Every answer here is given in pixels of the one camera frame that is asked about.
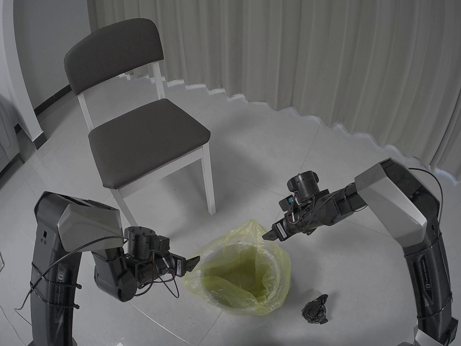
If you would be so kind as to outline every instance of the gray chair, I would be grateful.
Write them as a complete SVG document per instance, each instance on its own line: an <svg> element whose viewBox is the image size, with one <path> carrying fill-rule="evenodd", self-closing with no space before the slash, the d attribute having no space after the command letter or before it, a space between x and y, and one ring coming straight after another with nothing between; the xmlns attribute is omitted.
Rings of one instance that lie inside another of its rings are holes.
<svg viewBox="0 0 461 346"><path fill-rule="evenodd" d="M0 176L7 166L17 160L24 163L19 153L18 138L11 119L0 101Z"/></svg>
<svg viewBox="0 0 461 346"><path fill-rule="evenodd" d="M151 20L141 18L93 32L64 58L69 84L78 96L90 130L89 143L102 184L111 190L132 226L137 224L123 198L199 159L208 211L216 212L208 146L210 131L164 98L158 64L161 60L163 50L157 27ZM84 91L143 65L151 66L158 100L95 128Z"/></svg>

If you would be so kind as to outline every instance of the white label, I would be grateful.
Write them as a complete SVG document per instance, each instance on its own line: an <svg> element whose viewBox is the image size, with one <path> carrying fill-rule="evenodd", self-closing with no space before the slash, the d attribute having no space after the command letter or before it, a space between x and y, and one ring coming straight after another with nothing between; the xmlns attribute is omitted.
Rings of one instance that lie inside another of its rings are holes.
<svg viewBox="0 0 461 346"><path fill-rule="evenodd" d="M176 264L176 275L181 275L182 260L178 260Z"/></svg>
<svg viewBox="0 0 461 346"><path fill-rule="evenodd" d="M287 238L287 234L285 233L282 225L280 223L277 223L277 228L279 229L280 233L282 234L282 237L285 239Z"/></svg>

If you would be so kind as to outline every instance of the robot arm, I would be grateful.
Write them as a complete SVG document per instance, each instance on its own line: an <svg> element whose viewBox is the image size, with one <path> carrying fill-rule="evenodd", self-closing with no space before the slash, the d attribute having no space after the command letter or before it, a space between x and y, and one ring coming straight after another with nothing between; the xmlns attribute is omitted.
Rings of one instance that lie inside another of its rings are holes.
<svg viewBox="0 0 461 346"><path fill-rule="evenodd" d="M29 346L77 345L72 317L73 309L79 308L74 297L82 288L77 284L82 251L93 254L96 285L120 301L131 300L138 289L166 273L184 276L200 260L170 253L170 240L149 228L128 227L123 235L120 212L95 201L44 192L34 212L37 233L30 282L34 340Z"/></svg>
<svg viewBox="0 0 461 346"><path fill-rule="evenodd" d="M368 205L403 249L418 318L414 345L451 343L458 320L451 316L448 262L437 218L440 205L435 196L405 166L392 159L374 165L355 177L355 183L332 193L320 191L318 181L312 171L288 181L294 194L279 203L285 216L263 238L285 241L296 233L309 235Z"/></svg>

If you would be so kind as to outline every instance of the yellow plastic bag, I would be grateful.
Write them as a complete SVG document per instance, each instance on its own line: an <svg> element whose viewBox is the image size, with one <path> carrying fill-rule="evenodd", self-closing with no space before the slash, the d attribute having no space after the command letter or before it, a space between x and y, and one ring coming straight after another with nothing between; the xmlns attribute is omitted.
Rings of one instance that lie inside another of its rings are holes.
<svg viewBox="0 0 461 346"><path fill-rule="evenodd" d="M290 256L263 240L266 232L248 221L202 247L195 253L200 262L184 276L186 288L235 314L266 315L282 306L290 289Z"/></svg>

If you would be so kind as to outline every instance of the curtain fold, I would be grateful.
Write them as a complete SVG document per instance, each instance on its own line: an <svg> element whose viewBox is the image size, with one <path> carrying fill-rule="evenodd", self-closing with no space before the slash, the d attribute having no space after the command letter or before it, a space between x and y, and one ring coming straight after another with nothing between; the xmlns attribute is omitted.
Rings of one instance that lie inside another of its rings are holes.
<svg viewBox="0 0 461 346"><path fill-rule="evenodd" d="M95 0L95 9L98 27L153 20L168 80L294 106L461 178L460 0Z"/></svg>

